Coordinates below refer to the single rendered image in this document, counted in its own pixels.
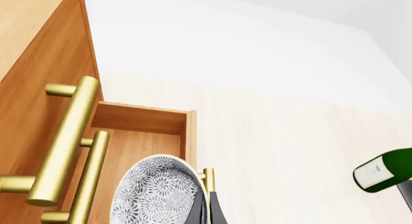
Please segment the green wine bottle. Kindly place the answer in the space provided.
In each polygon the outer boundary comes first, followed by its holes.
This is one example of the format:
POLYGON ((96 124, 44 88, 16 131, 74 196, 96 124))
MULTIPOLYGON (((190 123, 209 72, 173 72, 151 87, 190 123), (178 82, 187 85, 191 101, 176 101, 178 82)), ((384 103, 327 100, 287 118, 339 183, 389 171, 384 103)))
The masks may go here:
POLYGON ((383 191, 412 179, 412 148, 385 152, 356 167, 353 180, 364 192, 383 191))

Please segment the open wooden drawer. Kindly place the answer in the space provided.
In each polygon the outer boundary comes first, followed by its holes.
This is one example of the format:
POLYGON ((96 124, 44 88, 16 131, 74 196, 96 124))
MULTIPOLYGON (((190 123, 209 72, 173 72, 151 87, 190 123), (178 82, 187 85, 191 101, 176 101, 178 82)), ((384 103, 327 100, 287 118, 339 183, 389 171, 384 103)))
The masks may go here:
POLYGON ((89 133, 110 134, 88 224, 109 224, 111 202, 124 174, 141 159, 169 154, 196 167, 196 111, 98 102, 89 133))

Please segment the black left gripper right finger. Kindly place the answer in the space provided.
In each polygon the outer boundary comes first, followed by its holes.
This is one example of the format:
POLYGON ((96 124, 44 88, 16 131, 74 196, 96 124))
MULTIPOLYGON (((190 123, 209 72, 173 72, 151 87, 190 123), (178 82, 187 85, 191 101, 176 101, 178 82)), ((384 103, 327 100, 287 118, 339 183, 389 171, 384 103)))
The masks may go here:
POLYGON ((227 224, 218 201, 217 192, 210 192, 210 220, 211 224, 227 224))

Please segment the wooden cabinet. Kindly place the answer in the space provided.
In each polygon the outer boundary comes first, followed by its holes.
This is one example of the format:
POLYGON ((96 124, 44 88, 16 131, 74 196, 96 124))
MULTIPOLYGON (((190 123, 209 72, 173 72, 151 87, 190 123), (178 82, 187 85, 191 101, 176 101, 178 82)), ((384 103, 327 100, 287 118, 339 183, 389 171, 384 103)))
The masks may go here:
POLYGON ((0 82, 61 1, 0 0, 0 82))

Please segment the large wooden drawer front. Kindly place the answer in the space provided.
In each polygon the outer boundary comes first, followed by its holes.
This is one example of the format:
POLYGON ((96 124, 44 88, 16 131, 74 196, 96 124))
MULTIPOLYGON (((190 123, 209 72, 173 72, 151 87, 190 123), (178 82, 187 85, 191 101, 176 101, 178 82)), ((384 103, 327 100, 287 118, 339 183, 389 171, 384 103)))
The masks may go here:
POLYGON ((84 0, 62 0, 0 82, 0 174, 37 174, 70 102, 48 83, 98 77, 84 0))

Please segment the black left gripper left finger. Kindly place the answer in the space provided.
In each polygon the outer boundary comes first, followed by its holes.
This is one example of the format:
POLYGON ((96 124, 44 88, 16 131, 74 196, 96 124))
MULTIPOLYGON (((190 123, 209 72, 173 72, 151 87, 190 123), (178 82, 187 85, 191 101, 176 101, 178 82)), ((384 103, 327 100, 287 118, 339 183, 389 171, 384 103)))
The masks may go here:
POLYGON ((207 224, 207 209, 204 208, 205 204, 203 193, 201 191, 196 192, 185 224, 207 224))

